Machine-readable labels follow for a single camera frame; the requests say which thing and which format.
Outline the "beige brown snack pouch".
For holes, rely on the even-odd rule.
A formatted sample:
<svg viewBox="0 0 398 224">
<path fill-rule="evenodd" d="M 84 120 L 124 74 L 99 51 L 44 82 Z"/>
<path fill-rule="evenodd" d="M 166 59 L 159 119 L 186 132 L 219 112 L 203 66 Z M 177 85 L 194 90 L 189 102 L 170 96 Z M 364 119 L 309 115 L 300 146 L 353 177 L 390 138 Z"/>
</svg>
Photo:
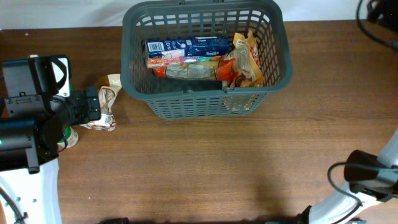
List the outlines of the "beige brown snack pouch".
<svg viewBox="0 0 398 224">
<path fill-rule="evenodd" d="M 114 118 L 111 107 L 122 88 L 120 74 L 115 73 L 101 77 L 95 83 L 95 87 L 99 89 L 98 98 L 101 108 L 101 118 L 97 121 L 82 124 L 81 126 L 98 131 L 113 131 L 116 127 L 116 119 Z"/>
</svg>

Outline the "blue tissue pack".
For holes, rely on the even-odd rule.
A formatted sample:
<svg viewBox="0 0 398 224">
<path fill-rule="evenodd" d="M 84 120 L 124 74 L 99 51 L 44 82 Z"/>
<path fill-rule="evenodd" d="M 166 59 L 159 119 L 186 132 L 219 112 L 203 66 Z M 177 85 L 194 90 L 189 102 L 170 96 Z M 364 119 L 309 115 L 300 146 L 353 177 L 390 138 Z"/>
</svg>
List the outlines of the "blue tissue pack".
<svg viewBox="0 0 398 224">
<path fill-rule="evenodd" d="M 147 67 L 166 66 L 166 62 L 178 62 L 183 57 L 222 56 L 230 51 L 226 37 L 192 37 L 187 39 L 147 40 Z"/>
</svg>

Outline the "orange spaghetti pack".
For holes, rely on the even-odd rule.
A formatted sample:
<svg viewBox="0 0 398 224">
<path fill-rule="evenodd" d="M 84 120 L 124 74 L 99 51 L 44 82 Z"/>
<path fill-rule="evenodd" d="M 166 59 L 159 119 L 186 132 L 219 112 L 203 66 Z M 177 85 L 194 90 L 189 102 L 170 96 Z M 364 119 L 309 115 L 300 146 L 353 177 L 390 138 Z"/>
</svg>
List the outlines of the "orange spaghetti pack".
<svg viewBox="0 0 398 224">
<path fill-rule="evenodd" d="M 153 68 L 155 76 L 178 80 L 218 80 L 231 81 L 238 76 L 233 69 L 234 61 L 208 60 L 202 62 L 172 63 L 165 67 Z"/>
</svg>

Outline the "beige coffee pouch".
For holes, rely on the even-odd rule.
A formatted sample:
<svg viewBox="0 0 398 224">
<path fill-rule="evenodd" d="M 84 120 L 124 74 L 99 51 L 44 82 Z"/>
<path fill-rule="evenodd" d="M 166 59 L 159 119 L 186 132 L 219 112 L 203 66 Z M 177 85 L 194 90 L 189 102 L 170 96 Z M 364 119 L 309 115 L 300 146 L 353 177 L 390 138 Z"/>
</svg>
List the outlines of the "beige coffee pouch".
<svg viewBox="0 0 398 224">
<path fill-rule="evenodd" d="M 236 59 L 232 66 L 234 77 L 230 81 L 222 81 L 223 89 L 263 87 L 265 78 L 260 69 L 258 44 L 253 30 L 248 31 L 247 37 L 235 33 L 233 45 L 234 49 L 226 58 Z"/>
</svg>

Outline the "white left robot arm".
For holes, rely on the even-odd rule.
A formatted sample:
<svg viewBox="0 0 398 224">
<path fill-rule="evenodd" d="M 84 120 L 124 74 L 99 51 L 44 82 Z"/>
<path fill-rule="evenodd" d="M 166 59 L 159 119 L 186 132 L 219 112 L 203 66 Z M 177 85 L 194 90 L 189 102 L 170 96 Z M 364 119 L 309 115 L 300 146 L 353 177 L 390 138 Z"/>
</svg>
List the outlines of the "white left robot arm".
<svg viewBox="0 0 398 224">
<path fill-rule="evenodd" d="M 58 142 L 65 128 L 101 118 L 98 90 L 70 90 L 66 55 L 5 61 L 1 206 L 7 223 L 61 223 Z"/>
</svg>

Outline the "green white cup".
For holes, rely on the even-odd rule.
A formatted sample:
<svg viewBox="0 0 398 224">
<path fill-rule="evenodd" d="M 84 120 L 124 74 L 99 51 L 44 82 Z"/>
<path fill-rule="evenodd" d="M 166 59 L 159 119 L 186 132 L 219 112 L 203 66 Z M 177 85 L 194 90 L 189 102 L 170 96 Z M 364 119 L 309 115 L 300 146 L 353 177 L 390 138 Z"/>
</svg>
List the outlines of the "green white cup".
<svg viewBox="0 0 398 224">
<path fill-rule="evenodd" d="M 65 139 L 61 139 L 58 142 L 58 145 L 61 148 L 73 147 L 79 140 L 77 131 L 70 126 L 64 130 L 64 135 L 65 135 Z"/>
</svg>

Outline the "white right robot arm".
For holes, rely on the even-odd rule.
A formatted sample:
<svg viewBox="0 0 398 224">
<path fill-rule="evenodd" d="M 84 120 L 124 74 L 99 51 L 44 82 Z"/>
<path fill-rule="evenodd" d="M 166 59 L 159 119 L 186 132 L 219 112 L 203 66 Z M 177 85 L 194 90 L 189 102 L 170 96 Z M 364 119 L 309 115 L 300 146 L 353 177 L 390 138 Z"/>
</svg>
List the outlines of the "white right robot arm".
<svg viewBox="0 0 398 224">
<path fill-rule="evenodd" d="M 355 150 L 327 171 L 334 191 L 293 223 L 350 223 L 363 210 L 397 198 L 397 132 L 379 155 Z"/>
</svg>

